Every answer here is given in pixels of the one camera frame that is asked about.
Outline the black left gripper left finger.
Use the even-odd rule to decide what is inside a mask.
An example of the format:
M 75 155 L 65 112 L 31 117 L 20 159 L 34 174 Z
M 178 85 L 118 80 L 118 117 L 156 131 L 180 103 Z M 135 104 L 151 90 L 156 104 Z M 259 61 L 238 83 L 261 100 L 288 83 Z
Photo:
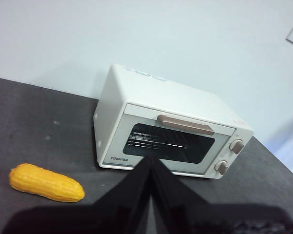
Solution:
M 91 205 L 40 206 L 17 212 L 5 234 L 133 234 L 149 207 L 152 159 L 145 157 Z

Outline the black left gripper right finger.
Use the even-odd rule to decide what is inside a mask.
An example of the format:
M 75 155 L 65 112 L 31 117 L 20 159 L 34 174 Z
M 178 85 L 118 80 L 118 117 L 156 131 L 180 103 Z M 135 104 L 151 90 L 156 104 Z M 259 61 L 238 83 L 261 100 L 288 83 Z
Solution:
M 293 234 L 293 219 L 276 206 L 209 203 L 158 159 L 151 160 L 152 196 L 171 234 Z

